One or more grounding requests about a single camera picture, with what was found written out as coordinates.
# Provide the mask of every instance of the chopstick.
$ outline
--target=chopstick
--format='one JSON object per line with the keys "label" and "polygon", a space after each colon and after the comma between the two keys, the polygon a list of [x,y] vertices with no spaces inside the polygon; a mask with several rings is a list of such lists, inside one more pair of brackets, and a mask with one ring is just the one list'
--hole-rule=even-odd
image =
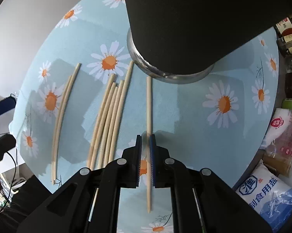
{"label": "chopstick", "polygon": [[116,86],[116,88],[114,89],[114,93],[112,95],[112,98],[111,98],[110,105],[109,105],[109,109],[108,109],[108,113],[107,113],[107,117],[106,117],[106,122],[105,122],[104,130],[103,130],[102,141],[100,142],[100,153],[99,153],[98,162],[97,162],[97,169],[102,168],[105,146],[106,146],[106,142],[107,142],[107,134],[108,134],[108,129],[109,129],[110,122],[111,122],[111,115],[112,115],[112,112],[114,109],[114,102],[116,100],[117,91],[118,91],[118,87]]}
{"label": "chopstick", "polygon": [[68,80],[66,82],[66,85],[65,85],[65,88],[62,92],[62,101],[61,101],[61,104],[59,106],[59,109],[58,109],[58,113],[57,113],[57,117],[56,117],[56,120],[55,120],[55,126],[54,126],[54,131],[53,131],[53,138],[52,138],[52,159],[51,159],[51,181],[52,181],[52,185],[55,184],[55,180],[54,180],[54,174],[53,174],[53,170],[54,170],[54,161],[55,161],[55,154],[54,154],[54,144],[55,144],[55,135],[56,135],[56,130],[57,130],[57,126],[58,126],[58,120],[59,120],[59,113],[63,107],[63,100],[64,100],[64,97],[65,97],[65,94],[67,92],[67,87],[69,85],[69,82],[71,80],[71,75],[68,77]]}
{"label": "chopstick", "polygon": [[123,84],[123,89],[121,92],[119,106],[118,106],[117,114],[116,114],[116,120],[115,120],[115,124],[114,124],[114,130],[113,130],[112,138],[111,138],[111,146],[110,146],[110,151],[109,151],[108,162],[111,162],[114,159],[114,149],[116,147],[117,136],[118,136],[119,126],[120,126],[120,119],[121,119],[121,115],[122,115],[122,109],[123,109],[123,105],[124,105],[124,101],[125,101],[126,92],[128,90],[128,83],[130,82],[130,78],[131,78],[133,64],[134,64],[134,62],[131,61],[130,65],[128,67],[127,74],[125,75],[125,82]]}
{"label": "chopstick", "polygon": [[151,211],[151,165],[150,165],[150,136],[152,133],[152,78],[146,78],[146,121],[147,121],[147,211]]}
{"label": "chopstick", "polygon": [[110,91],[110,88],[111,88],[111,85],[112,85],[112,83],[114,81],[115,76],[116,76],[115,74],[112,74],[109,77],[109,80],[108,80],[108,83],[107,83],[107,87],[106,87],[102,102],[100,104],[100,109],[99,109],[97,117],[96,117],[96,122],[95,122],[94,130],[93,130],[93,135],[92,135],[92,139],[91,139],[91,142],[90,142],[89,155],[88,155],[88,158],[87,158],[87,161],[86,161],[86,166],[88,168],[90,168],[90,165],[91,165],[93,148],[94,148],[94,143],[95,143],[95,140],[96,140],[96,137],[97,137],[98,127],[100,125],[100,120],[102,118],[102,114],[103,114],[103,110],[104,110],[104,107],[105,107],[105,104],[106,104],[106,101],[107,101],[108,93]]}
{"label": "chopstick", "polygon": [[113,110],[112,110],[111,121],[110,121],[109,129],[108,129],[108,136],[107,136],[107,142],[106,142],[106,148],[105,148],[105,156],[104,156],[103,167],[107,166],[107,164],[108,164],[109,151],[110,151],[110,145],[111,145],[111,138],[112,138],[112,133],[113,133],[113,130],[114,130],[114,122],[116,121],[117,109],[118,109],[118,106],[119,106],[120,96],[121,96],[121,92],[122,92],[122,88],[123,88],[124,82],[125,82],[124,80],[121,80],[120,83],[119,83],[116,100],[114,102],[114,107],[113,107]]}
{"label": "chopstick", "polygon": [[101,139],[101,136],[102,136],[102,132],[103,132],[104,124],[105,124],[105,121],[106,121],[109,105],[111,103],[111,99],[112,99],[112,96],[114,94],[115,87],[116,87],[116,83],[114,82],[111,85],[111,88],[110,88],[110,91],[109,91],[109,94],[108,94],[108,97],[107,97],[107,101],[106,101],[106,104],[105,104],[105,107],[104,107],[104,110],[103,110],[103,113],[102,113],[102,116],[101,116],[100,125],[99,125],[98,130],[97,130],[97,136],[96,136],[96,139],[95,139],[94,148],[93,148],[93,154],[92,154],[92,158],[91,158],[91,164],[90,164],[90,169],[91,170],[94,170],[96,156],[97,156],[97,150],[98,150],[98,147],[100,145],[100,139]]}
{"label": "chopstick", "polygon": [[75,70],[74,70],[74,72],[73,72],[73,74],[71,75],[71,78],[70,78],[68,86],[67,86],[67,90],[65,92],[64,99],[62,100],[63,101],[62,107],[60,108],[60,111],[58,113],[59,118],[58,118],[58,123],[57,123],[57,126],[56,126],[56,134],[55,134],[55,141],[54,141],[54,151],[53,151],[54,152],[54,156],[53,156],[53,159],[54,159],[53,180],[56,180],[58,142],[59,142],[59,136],[60,136],[62,122],[63,122],[63,116],[64,116],[64,112],[65,112],[65,109],[66,109],[66,105],[67,105],[67,102],[68,102],[68,98],[69,98],[70,92],[72,90],[72,85],[75,82],[75,79],[76,79],[77,73],[78,73],[78,71],[80,69],[80,66],[81,66],[81,64],[78,63],[76,68],[75,68]]}

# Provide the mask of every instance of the blue and white plastic bag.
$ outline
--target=blue and white plastic bag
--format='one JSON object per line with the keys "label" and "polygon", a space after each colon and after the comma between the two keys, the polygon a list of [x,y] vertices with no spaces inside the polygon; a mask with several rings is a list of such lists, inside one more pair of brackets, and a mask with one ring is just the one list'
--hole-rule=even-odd
{"label": "blue and white plastic bag", "polygon": [[292,188],[274,176],[260,160],[236,193],[277,232],[292,213]]}

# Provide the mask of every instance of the red logo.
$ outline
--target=red logo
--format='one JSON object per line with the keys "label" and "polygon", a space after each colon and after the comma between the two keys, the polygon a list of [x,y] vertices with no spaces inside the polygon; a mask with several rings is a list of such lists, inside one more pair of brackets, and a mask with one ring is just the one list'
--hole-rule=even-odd
{"label": "red logo", "polygon": [[278,117],[278,118],[273,119],[271,121],[270,125],[272,127],[275,127],[275,129],[277,129],[277,128],[281,127],[283,125],[283,123],[284,123],[283,118],[282,117]]}

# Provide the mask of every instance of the round table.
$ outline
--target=round table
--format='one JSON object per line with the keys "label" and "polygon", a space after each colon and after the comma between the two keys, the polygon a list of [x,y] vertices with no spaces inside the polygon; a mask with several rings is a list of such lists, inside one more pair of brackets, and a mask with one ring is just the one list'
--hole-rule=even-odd
{"label": "round table", "polygon": [[[52,193],[86,165],[108,76],[116,73],[117,82],[124,79],[130,62],[128,29],[125,0],[81,0],[52,30],[27,72],[10,132],[27,165]],[[216,52],[220,46],[210,48]],[[184,57],[181,65],[199,62],[195,53],[177,55]],[[188,168],[208,167],[233,186],[268,127],[277,90],[278,60],[276,34],[271,28],[216,62],[201,81],[175,85],[153,80],[157,144]],[[59,140],[58,184],[52,185],[51,145],[57,108],[77,63],[82,65]],[[133,146],[138,134],[145,143],[145,130],[146,74],[134,66],[114,158]],[[169,189],[153,189],[153,209],[148,214],[145,182],[142,174],[136,190],[121,190],[119,232],[172,232]]]}

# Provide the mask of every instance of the logo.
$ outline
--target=logo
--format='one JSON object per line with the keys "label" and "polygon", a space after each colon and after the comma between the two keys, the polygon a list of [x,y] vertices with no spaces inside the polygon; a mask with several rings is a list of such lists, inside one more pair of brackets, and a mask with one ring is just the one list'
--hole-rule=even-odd
{"label": "logo", "polygon": [[257,178],[254,175],[249,176],[249,178],[239,187],[239,192],[242,195],[251,194],[257,187]]}
{"label": "logo", "polygon": [[277,129],[277,128],[281,127],[283,125],[283,123],[284,123],[283,118],[282,117],[278,117],[278,118],[273,119],[271,121],[270,125],[272,127],[275,127],[275,129]]}

